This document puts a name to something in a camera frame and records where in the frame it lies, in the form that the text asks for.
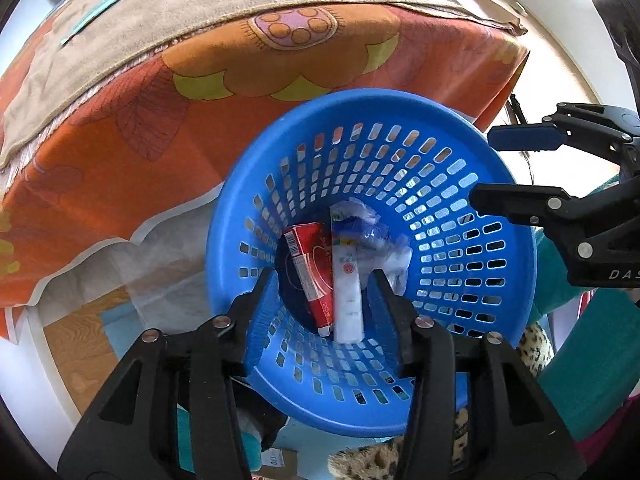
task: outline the yellow petal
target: yellow petal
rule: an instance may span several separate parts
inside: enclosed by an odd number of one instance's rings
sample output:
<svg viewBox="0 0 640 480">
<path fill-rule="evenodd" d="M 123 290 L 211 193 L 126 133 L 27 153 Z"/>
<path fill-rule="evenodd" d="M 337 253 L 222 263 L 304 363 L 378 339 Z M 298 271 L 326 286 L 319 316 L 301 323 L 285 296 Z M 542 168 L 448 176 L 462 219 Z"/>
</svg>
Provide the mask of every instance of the yellow petal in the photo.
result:
<svg viewBox="0 0 640 480">
<path fill-rule="evenodd" d="M 322 88 L 304 76 L 299 75 L 293 83 L 279 92 L 271 94 L 271 97 L 278 101 L 287 102 L 310 101 L 316 97 L 326 95 L 330 91 L 330 88 Z"/>
<path fill-rule="evenodd" d="M 368 74 L 369 72 L 373 72 L 374 70 L 383 66 L 396 50 L 399 39 L 400 34 L 396 34 L 388 40 L 383 41 L 383 43 L 379 43 L 376 45 L 367 45 L 369 60 L 367 61 L 366 67 L 364 67 L 364 72 L 362 73 Z"/>
<path fill-rule="evenodd" d="M 174 74 L 175 89 L 180 95 L 194 101 L 212 101 L 230 97 L 233 92 L 230 92 L 225 87 L 225 72 L 226 70 L 223 70 L 222 72 L 202 77 L 186 77 Z"/>
<path fill-rule="evenodd" d="M 0 240 L 0 254 L 14 254 L 14 245 L 7 240 Z"/>
<path fill-rule="evenodd" d="M 4 268 L 4 270 L 6 270 L 6 272 L 8 272 L 9 274 L 11 274 L 12 272 L 18 272 L 20 270 L 20 262 L 11 262 Z"/>
</svg>

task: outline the leopard print fabric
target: leopard print fabric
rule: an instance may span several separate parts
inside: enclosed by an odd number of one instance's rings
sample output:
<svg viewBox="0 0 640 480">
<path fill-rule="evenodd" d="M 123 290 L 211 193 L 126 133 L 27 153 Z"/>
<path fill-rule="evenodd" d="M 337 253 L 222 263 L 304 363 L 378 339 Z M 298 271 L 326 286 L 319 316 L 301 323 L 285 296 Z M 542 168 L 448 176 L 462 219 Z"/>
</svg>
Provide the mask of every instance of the leopard print fabric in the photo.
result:
<svg viewBox="0 0 640 480">
<path fill-rule="evenodd" d="M 544 329 L 534 323 L 527 326 L 518 344 L 518 355 L 534 377 L 554 356 L 551 341 Z M 456 413 L 451 468 L 461 465 L 468 442 L 468 411 Z M 338 480 L 392 480 L 398 468 L 404 436 L 396 436 L 382 444 L 347 449 L 329 457 L 329 472 Z"/>
</svg>

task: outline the red toothpaste box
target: red toothpaste box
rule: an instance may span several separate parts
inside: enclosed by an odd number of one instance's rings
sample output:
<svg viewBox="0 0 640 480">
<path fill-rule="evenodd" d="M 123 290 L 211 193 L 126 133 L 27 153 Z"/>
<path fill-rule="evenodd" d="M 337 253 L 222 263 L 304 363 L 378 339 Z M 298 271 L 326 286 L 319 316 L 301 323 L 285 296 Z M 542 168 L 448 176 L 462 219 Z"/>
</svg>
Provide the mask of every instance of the red toothpaste box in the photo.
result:
<svg viewBox="0 0 640 480">
<path fill-rule="evenodd" d="M 331 233 L 324 224 L 314 222 L 294 225 L 285 231 L 284 237 L 318 333 L 327 337 L 334 327 Z"/>
</svg>

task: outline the cardboard box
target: cardboard box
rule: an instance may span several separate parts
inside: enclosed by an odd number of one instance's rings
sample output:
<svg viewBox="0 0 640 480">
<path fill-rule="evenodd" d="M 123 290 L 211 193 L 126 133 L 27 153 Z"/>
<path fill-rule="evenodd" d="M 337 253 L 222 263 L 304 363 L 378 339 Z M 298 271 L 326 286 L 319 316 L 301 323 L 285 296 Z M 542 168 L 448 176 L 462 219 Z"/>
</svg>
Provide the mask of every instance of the cardboard box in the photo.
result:
<svg viewBox="0 0 640 480">
<path fill-rule="evenodd" d="M 262 454 L 262 467 L 252 476 L 272 480 L 292 480 L 298 476 L 298 452 L 276 447 L 268 449 Z"/>
</svg>

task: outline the beige cloth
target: beige cloth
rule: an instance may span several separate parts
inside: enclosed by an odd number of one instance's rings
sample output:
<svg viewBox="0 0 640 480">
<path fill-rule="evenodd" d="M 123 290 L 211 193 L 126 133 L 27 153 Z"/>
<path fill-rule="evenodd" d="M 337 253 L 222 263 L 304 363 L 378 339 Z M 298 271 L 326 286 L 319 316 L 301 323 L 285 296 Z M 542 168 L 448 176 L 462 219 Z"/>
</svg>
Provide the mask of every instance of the beige cloth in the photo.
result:
<svg viewBox="0 0 640 480">
<path fill-rule="evenodd" d="M 278 7 L 323 2 L 388 3 L 444 18 L 526 32 L 497 0 L 121 0 L 70 43 L 60 40 L 100 0 L 72 0 L 36 51 L 4 115 L 0 167 L 87 89 L 134 57 L 194 30 Z"/>
</svg>

